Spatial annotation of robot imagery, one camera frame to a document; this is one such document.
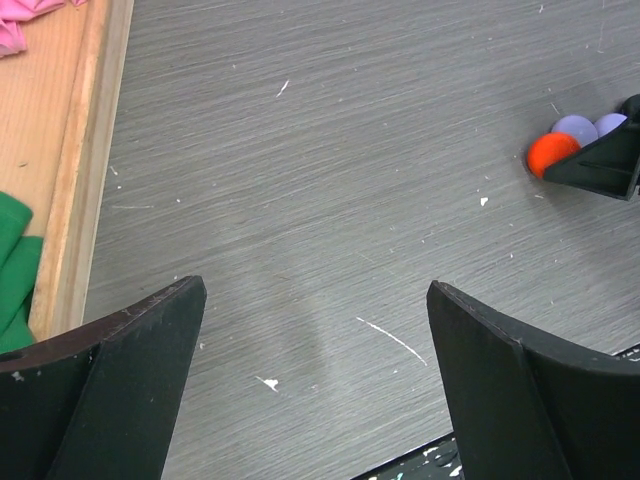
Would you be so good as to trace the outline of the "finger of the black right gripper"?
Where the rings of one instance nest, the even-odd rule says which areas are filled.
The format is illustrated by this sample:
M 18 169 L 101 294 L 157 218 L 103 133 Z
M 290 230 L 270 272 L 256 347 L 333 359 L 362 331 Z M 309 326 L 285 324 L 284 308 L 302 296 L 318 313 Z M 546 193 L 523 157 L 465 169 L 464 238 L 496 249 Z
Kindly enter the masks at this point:
M 630 200 L 639 185 L 639 123 L 627 119 L 603 138 L 547 167 L 543 179 Z

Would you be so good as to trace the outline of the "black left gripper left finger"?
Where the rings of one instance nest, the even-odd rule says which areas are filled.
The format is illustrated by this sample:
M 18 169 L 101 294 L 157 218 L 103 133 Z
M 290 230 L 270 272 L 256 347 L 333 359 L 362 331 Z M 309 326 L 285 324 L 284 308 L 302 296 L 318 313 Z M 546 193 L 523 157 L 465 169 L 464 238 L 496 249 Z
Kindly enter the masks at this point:
M 2 478 L 161 478 L 206 298 L 187 276 L 3 354 Z

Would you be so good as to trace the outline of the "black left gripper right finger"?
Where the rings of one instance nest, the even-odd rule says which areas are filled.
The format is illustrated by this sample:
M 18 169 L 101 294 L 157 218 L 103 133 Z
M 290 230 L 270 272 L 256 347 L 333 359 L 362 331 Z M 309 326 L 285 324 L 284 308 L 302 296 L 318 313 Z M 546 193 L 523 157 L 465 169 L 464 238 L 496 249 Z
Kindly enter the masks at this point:
M 636 479 L 639 364 L 439 281 L 429 326 L 468 479 Z

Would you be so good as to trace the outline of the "lilac earbud case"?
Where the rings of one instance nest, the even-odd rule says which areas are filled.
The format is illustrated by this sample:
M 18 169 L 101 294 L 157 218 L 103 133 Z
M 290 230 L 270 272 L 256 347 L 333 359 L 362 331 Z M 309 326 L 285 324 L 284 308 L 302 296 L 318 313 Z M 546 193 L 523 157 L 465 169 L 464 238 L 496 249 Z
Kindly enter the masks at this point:
M 599 138 L 595 125 L 588 118 L 575 114 L 557 120 L 551 127 L 551 132 L 571 136 L 580 147 L 585 147 Z
M 627 116 L 622 113 L 608 113 L 598 118 L 594 122 L 594 127 L 596 129 L 598 137 L 602 138 L 618 128 L 626 120 Z

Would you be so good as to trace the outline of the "orange earbud case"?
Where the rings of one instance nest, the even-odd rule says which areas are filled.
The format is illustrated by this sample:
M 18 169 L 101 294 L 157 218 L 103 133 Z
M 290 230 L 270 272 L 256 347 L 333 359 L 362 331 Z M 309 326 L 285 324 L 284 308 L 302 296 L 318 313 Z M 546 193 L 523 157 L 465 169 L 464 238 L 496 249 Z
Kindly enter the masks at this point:
M 527 153 L 527 166 L 535 177 L 542 179 L 548 167 L 577 153 L 580 149 L 578 141 L 567 133 L 547 133 L 530 146 Z

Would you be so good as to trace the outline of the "black earbud charging case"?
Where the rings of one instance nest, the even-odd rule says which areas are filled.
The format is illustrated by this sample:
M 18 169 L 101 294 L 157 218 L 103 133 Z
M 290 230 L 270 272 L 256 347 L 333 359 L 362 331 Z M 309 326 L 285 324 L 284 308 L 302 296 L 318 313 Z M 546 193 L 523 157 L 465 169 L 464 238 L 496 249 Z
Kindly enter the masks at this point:
M 628 118 L 635 118 L 640 110 L 640 94 L 627 98 L 620 106 L 620 112 Z

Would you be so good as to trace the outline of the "green t-shirt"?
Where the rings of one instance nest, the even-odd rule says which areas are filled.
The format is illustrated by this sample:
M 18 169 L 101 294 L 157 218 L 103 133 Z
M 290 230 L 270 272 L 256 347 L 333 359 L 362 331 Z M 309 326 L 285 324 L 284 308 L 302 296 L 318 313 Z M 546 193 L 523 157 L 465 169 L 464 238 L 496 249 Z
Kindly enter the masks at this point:
M 32 210 L 1 193 L 1 353 L 34 343 L 28 326 L 43 238 L 26 234 Z

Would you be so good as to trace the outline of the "wooden rack base tray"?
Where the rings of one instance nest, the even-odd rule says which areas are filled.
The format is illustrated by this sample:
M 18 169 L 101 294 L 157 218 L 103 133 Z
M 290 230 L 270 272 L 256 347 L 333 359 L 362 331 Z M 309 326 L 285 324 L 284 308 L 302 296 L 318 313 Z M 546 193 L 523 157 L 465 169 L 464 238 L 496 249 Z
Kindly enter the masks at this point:
M 1 60 L 1 189 L 44 240 L 38 341 L 83 321 L 133 6 L 66 4 L 28 22 L 26 51 Z

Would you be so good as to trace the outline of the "pink t-shirt on hanger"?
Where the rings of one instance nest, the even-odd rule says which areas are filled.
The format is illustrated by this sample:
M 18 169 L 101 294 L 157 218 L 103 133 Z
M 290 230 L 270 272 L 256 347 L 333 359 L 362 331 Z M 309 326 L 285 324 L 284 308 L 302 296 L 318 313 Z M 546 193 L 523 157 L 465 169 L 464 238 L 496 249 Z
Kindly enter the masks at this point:
M 1 0 L 1 57 L 18 55 L 27 50 L 27 42 L 22 31 L 24 23 L 67 4 L 78 7 L 85 3 L 85 0 Z

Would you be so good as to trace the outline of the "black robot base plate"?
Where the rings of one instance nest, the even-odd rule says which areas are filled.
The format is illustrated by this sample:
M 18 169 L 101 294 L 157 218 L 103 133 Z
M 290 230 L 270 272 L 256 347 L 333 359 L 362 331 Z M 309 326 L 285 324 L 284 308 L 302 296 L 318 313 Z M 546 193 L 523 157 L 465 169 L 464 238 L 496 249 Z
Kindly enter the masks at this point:
M 354 480 L 464 479 L 453 432 L 354 477 Z

